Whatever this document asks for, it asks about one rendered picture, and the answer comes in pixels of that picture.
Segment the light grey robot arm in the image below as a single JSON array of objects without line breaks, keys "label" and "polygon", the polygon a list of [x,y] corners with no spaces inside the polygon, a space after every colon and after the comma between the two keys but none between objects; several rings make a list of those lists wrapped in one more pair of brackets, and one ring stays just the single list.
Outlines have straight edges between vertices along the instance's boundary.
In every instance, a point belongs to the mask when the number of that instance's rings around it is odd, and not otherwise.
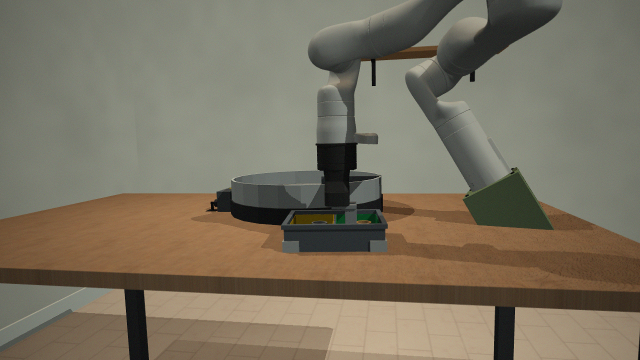
[{"label": "light grey robot arm", "polygon": [[[317,92],[317,117],[355,116],[361,59],[380,59],[413,47],[462,1],[409,0],[366,19],[319,30],[308,44],[308,57],[317,68],[329,71],[329,78]],[[434,57],[406,72],[410,94],[472,192],[513,171],[466,101],[444,102],[438,97],[499,51],[550,22],[562,3],[486,0],[488,19],[459,20],[443,36]]]}]

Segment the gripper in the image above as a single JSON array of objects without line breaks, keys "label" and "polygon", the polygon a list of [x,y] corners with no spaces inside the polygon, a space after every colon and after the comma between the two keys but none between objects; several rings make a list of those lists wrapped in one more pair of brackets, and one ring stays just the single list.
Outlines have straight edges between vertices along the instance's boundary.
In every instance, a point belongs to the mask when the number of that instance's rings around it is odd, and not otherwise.
[{"label": "gripper", "polygon": [[357,145],[378,144],[377,133],[357,133],[355,117],[317,118],[317,170],[323,171],[324,205],[345,209],[345,224],[357,224],[357,202],[350,202],[350,170],[357,169]]}]

